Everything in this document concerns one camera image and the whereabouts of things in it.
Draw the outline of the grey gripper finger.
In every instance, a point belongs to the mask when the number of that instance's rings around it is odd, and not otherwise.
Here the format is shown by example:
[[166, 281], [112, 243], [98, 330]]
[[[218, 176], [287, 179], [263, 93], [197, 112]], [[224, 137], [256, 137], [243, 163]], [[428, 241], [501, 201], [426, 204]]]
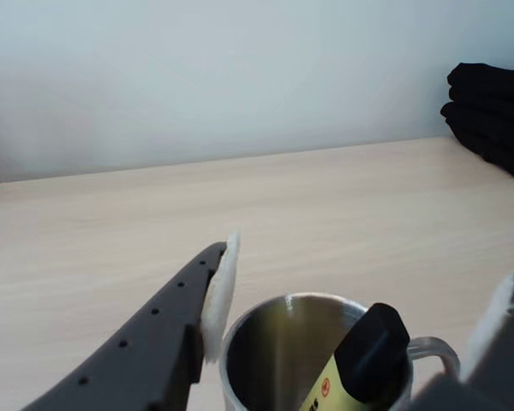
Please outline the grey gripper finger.
[[514, 410], [514, 275], [506, 277], [477, 322], [456, 377], [434, 378], [411, 410]]
[[184, 410], [202, 367], [218, 360], [236, 284], [240, 236], [190, 260], [101, 347], [28, 410]]

